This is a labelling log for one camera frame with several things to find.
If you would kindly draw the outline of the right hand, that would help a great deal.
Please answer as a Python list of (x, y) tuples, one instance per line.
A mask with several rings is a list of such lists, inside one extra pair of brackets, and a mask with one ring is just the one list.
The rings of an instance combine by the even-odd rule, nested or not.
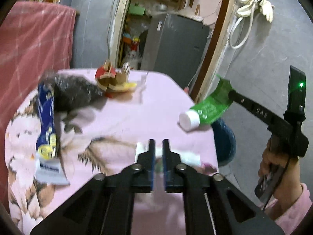
[(302, 192), (299, 158), (282, 152), (288, 147), (273, 135), (262, 154), (255, 195), (263, 205), (267, 205), (272, 198), (294, 203)]

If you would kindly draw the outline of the pink sleeve forearm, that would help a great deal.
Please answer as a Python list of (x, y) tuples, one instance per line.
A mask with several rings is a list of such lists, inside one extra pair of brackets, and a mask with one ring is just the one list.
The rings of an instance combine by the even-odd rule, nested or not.
[(298, 200), (275, 220), (285, 234), (295, 232), (312, 207), (310, 191), (306, 184), (301, 183), (301, 186), (303, 191)]

